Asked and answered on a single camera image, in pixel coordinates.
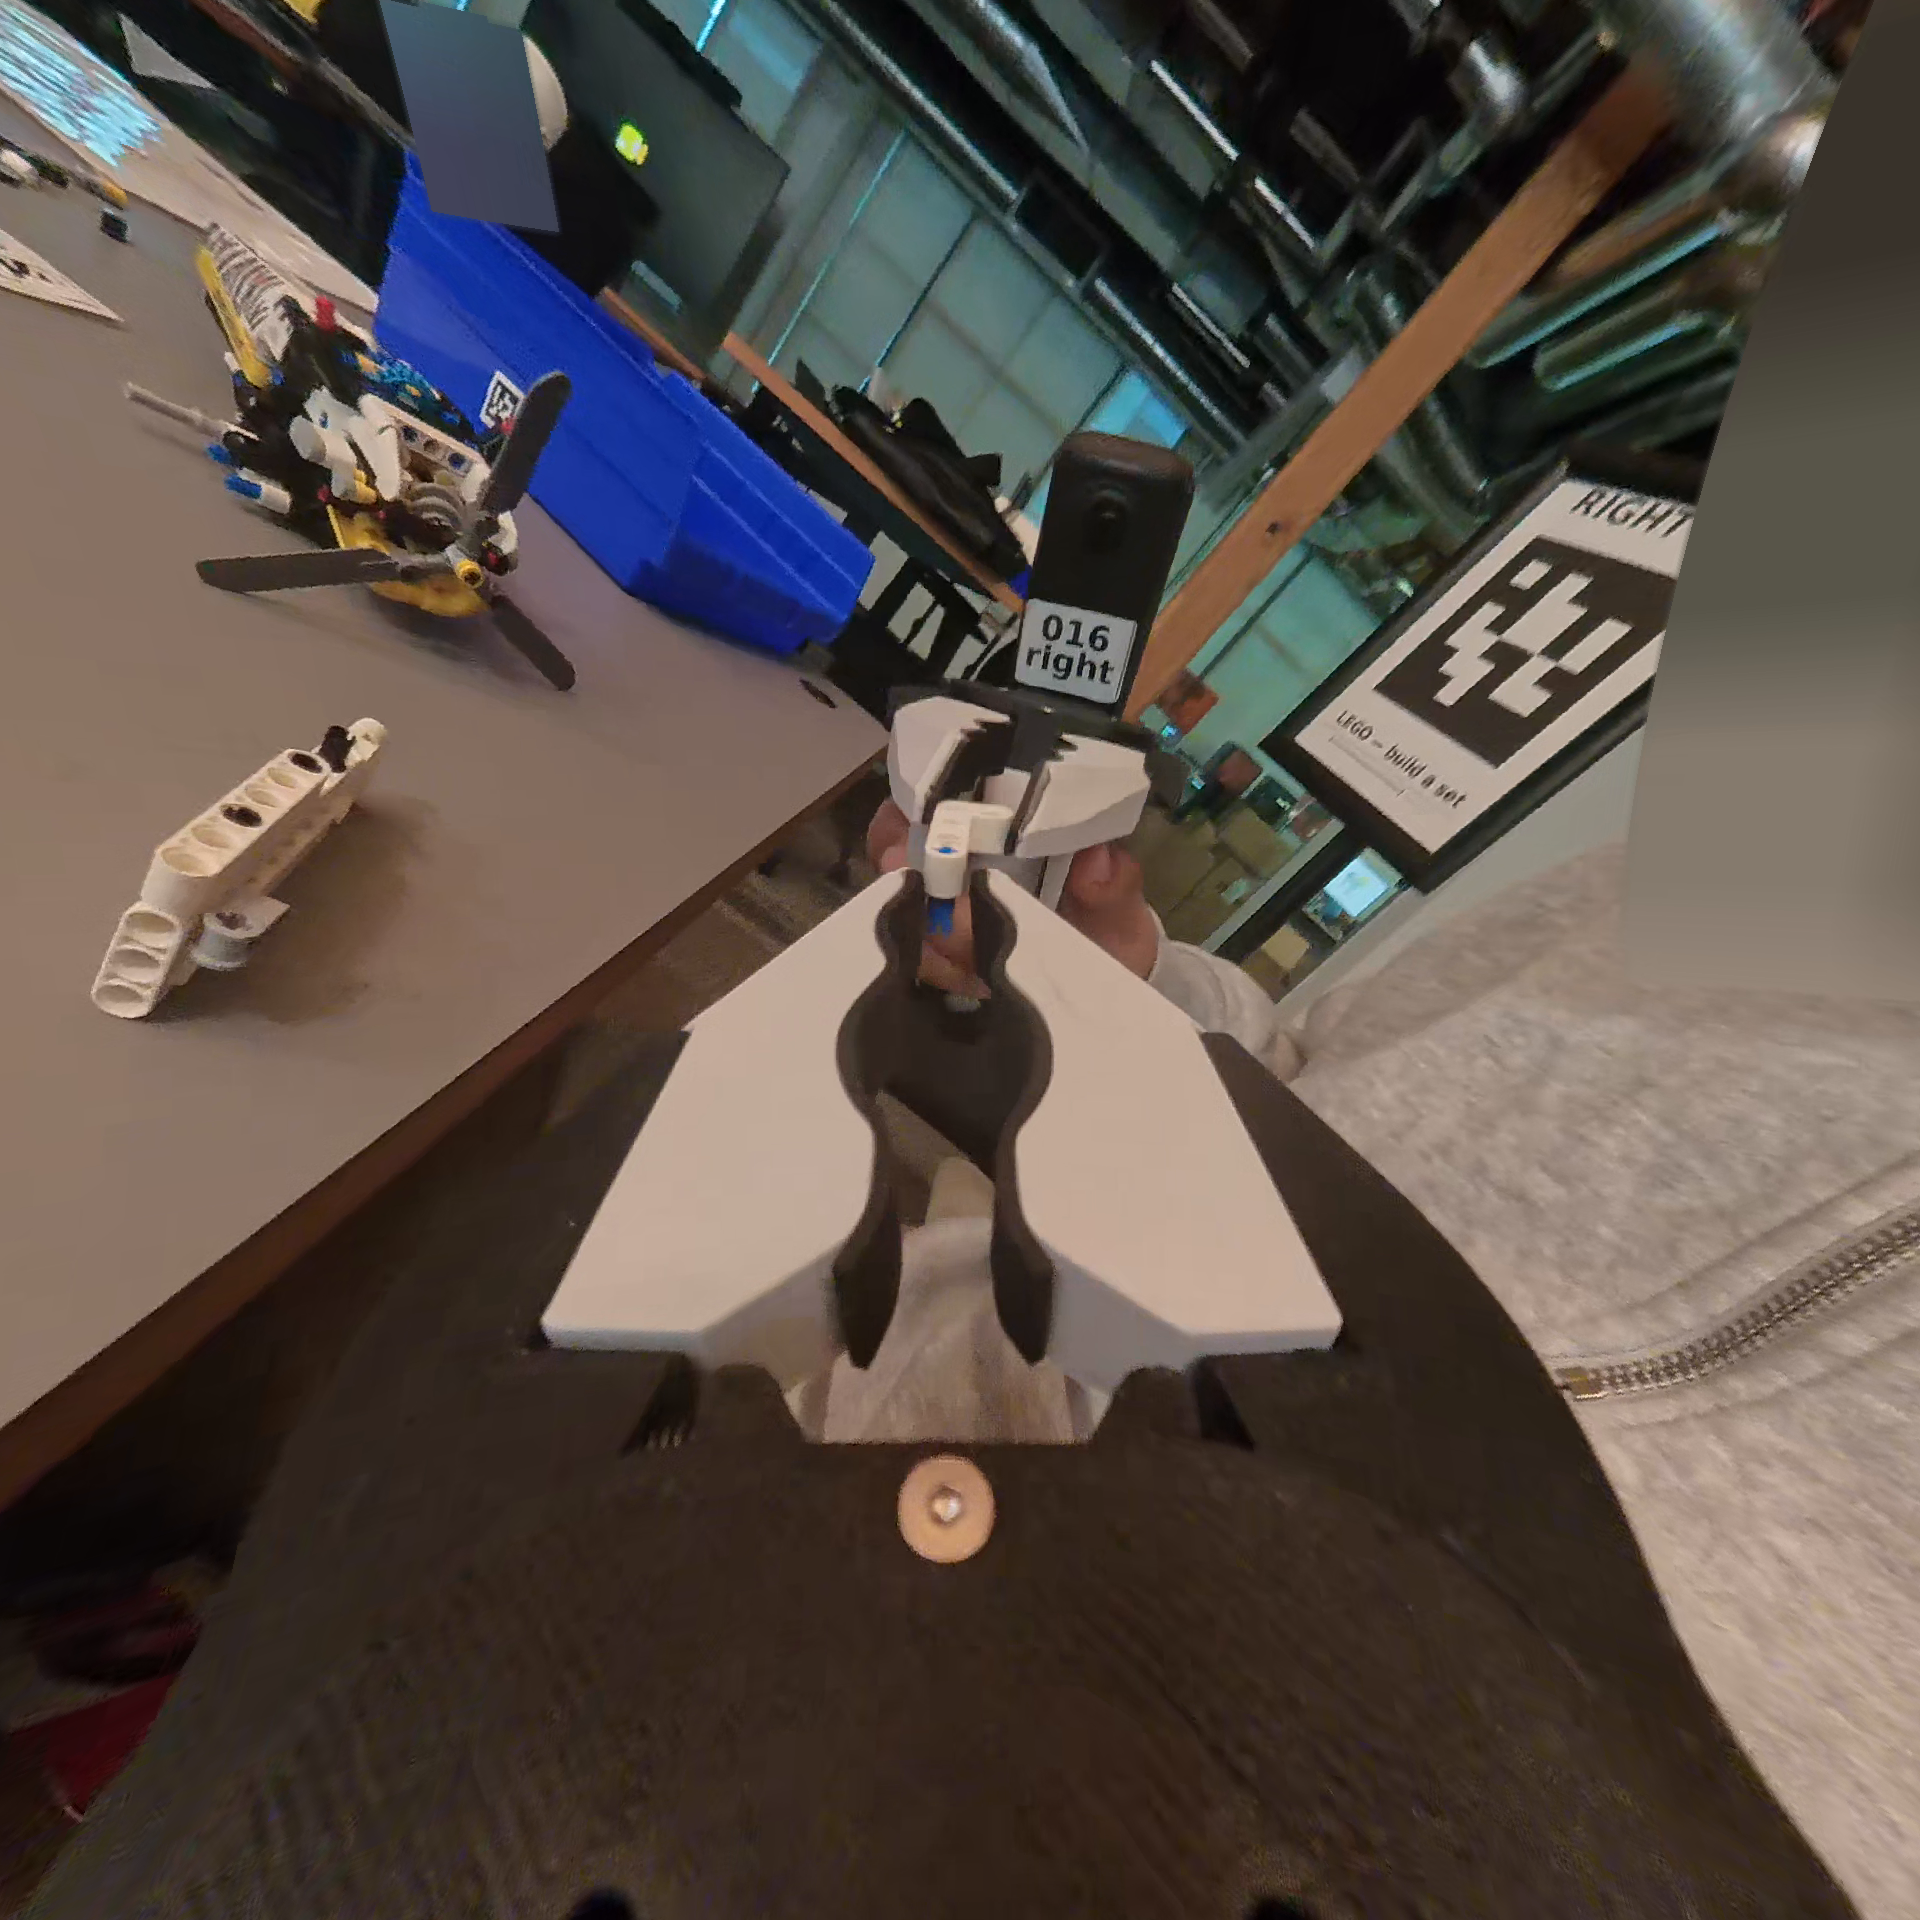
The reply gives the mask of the blue plastic bin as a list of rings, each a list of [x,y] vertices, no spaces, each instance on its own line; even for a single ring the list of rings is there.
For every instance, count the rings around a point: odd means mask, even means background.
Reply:
[[[619,589],[773,656],[832,644],[856,610],[871,549],[513,232],[431,209],[415,160],[375,335],[476,424],[568,376],[532,498]]]

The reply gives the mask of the framed marker sign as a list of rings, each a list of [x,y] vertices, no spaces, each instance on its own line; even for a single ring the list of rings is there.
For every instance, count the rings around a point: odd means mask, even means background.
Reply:
[[[1415,890],[1644,724],[1708,466],[1574,444],[1260,742]]]

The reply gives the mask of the black bag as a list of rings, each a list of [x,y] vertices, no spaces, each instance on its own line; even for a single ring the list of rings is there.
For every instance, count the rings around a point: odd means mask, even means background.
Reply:
[[[980,562],[993,577],[1013,581],[1025,553],[1000,511],[1000,456],[964,452],[925,399],[889,414],[854,388],[833,388],[832,417],[918,511]]]

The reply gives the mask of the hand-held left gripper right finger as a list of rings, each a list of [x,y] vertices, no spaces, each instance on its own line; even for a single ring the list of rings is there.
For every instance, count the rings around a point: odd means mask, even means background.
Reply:
[[[990,1013],[1028,1041],[993,1149],[1000,1330],[1089,1397],[1323,1352],[1341,1310],[1198,1021],[1000,872],[972,880]]]

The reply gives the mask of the wooden beam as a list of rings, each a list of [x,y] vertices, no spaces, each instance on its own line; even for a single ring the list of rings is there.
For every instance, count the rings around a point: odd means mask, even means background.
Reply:
[[[1171,597],[1143,644],[1121,709],[1127,720],[1137,720],[1161,697],[1304,540],[1356,473],[1667,130],[1668,118],[1657,68],[1644,56],[1632,61]]]

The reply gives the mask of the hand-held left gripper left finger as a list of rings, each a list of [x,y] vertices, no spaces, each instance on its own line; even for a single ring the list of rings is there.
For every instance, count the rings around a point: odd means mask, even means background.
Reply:
[[[902,1232],[841,1029],[889,975],[880,916],[900,885],[877,877],[688,1023],[541,1312],[551,1348],[768,1373],[872,1362]]]

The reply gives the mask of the white liftarm with blue pin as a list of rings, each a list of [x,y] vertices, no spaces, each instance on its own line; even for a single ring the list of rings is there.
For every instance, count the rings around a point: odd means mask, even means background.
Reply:
[[[913,869],[924,890],[918,982],[949,1005],[977,1005],[985,982],[969,960],[969,930],[959,925],[969,885],[990,857],[1003,854],[1013,808],[987,799],[939,802],[921,837]]]

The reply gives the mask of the lego plane model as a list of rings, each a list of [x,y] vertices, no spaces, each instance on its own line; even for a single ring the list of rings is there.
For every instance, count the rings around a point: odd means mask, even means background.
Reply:
[[[481,617],[551,688],[574,690],[574,663],[504,592],[521,562],[516,510],[568,406],[568,376],[541,375],[481,426],[238,230],[209,223],[193,265],[225,343],[230,417],[134,384],[126,398],[200,429],[225,490],[305,540],[200,559],[203,585],[364,586],[429,617]]]

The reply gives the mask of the person's right hand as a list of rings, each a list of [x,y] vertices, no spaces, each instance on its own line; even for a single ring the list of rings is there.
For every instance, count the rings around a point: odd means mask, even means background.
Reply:
[[[910,821],[891,799],[884,799],[871,817],[865,854],[876,872],[894,872],[910,861]],[[1071,858],[1059,914],[1124,969],[1137,977],[1151,977],[1161,957],[1161,922],[1145,902],[1137,864],[1124,847],[1109,842],[1081,849]],[[927,933],[918,980],[966,1000],[990,993],[974,964],[966,896],[953,902],[951,922]]]

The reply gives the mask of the instruction sheet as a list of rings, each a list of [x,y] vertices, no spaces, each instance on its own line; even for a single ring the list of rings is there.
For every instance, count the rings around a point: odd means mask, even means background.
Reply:
[[[24,242],[19,242],[8,230],[0,232],[0,249],[3,292],[111,326],[124,326],[120,316],[116,316],[107,302],[84,289],[76,279],[60,271],[57,265]]]

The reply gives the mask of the stack of cardboard boxes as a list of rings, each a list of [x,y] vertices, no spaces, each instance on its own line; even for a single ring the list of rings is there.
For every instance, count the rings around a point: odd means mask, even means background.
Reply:
[[[1337,828],[1319,799],[1256,752],[1227,745],[1182,762],[1183,777],[1164,781],[1134,833],[1145,897],[1180,944],[1225,953],[1247,925],[1260,930],[1239,966],[1270,999],[1283,999],[1364,925],[1392,880],[1363,854],[1275,922],[1263,902],[1320,847]]]

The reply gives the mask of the black monitor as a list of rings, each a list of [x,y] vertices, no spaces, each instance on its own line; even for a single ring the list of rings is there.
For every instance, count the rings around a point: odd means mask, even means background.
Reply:
[[[659,7],[540,2],[521,28],[559,77],[566,136],[613,193],[631,268],[678,313],[720,322],[763,253],[785,160]]]

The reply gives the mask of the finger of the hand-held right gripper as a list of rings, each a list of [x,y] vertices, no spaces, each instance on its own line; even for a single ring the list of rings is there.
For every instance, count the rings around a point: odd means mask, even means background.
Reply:
[[[1062,745],[1031,775],[1008,828],[1008,857],[1054,858],[1129,837],[1150,775],[1135,745]]]
[[[904,817],[931,817],[947,802],[1017,808],[1025,770],[1014,765],[1017,722],[1008,710],[959,697],[918,697],[895,709],[887,781]]]

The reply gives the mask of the white paper sheet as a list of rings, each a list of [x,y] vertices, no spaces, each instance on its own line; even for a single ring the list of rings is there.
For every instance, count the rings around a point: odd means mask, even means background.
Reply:
[[[184,140],[129,151],[104,165],[104,174],[132,201],[150,204],[203,232],[222,229],[267,258],[286,279],[352,310],[372,316],[377,289],[308,237],[254,188]]]

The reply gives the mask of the white lego beam assembly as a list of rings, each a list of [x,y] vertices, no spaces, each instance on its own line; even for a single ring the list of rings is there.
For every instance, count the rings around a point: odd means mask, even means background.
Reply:
[[[137,1021],[200,973],[233,973],[286,916],[280,885],[361,799],[388,730],[375,718],[286,749],[155,845],[89,988]]]

